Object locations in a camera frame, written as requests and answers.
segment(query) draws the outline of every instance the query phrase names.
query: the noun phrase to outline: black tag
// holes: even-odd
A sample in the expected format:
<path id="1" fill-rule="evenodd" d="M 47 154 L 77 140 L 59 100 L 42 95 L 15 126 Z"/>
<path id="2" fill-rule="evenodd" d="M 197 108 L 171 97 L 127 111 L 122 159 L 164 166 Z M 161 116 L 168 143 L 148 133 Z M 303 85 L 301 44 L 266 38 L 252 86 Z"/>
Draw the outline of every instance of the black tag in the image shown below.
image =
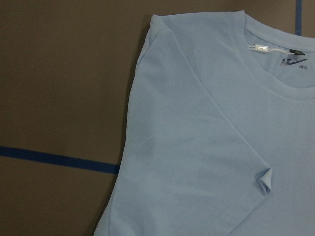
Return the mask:
<path id="1" fill-rule="evenodd" d="M 305 55 L 303 52 L 294 49 L 290 49 L 290 52 L 294 53 L 295 55 Z"/>

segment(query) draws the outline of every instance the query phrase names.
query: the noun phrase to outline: brown surface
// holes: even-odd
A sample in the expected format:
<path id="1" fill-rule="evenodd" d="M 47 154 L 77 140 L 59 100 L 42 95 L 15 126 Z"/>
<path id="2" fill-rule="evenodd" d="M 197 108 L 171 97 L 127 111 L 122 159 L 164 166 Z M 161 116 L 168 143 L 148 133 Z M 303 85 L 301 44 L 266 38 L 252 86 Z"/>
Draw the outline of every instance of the brown surface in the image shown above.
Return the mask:
<path id="1" fill-rule="evenodd" d="M 295 0 L 0 1 L 0 145 L 119 164 L 151 15 L 242 9 L 295 33 Z M 91 235 L 115 178 L 0 157 L 1 235 Z"/>

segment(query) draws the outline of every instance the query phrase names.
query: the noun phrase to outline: light blue fabric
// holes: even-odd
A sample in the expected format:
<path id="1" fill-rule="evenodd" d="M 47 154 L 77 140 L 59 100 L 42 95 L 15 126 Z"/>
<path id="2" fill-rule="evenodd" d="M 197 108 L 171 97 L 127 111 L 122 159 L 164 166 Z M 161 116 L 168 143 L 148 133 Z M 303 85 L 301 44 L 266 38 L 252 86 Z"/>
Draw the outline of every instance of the light blue fabric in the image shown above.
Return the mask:
<path id="1" fill-rule="evenodd" d="M 243 10 L 152 15 L 94 235 L 313 236 L 314 52 Z"/>

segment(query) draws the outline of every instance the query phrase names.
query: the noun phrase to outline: sleeve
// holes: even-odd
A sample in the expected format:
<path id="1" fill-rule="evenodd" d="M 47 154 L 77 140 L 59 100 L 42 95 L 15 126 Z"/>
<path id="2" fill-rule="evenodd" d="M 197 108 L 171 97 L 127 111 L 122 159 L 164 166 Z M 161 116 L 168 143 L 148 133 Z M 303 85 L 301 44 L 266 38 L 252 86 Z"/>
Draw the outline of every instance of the sleeve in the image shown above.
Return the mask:
<path id="1" fill-rule="evenodd" d="M 94 235 L 227 236 L 270 193 L 272 168 L 159 20 L 137 63 L 121 167 Z"/>

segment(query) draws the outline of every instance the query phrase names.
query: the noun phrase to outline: blue tape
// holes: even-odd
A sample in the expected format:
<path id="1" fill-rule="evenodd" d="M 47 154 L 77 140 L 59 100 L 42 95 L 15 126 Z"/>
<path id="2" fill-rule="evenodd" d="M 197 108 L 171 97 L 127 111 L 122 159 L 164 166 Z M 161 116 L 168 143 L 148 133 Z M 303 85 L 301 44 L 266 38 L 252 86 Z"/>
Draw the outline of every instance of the blue tape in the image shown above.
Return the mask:
<path id="1" fill-rule="evenodd" d="M 0 146 L 0 156 L 118 174 L 119 165 Z"/>
<path id="2" fill-rule="evenodd" d="M 296 0 L 295 34 L 302 36 L 302 0 Z"/>

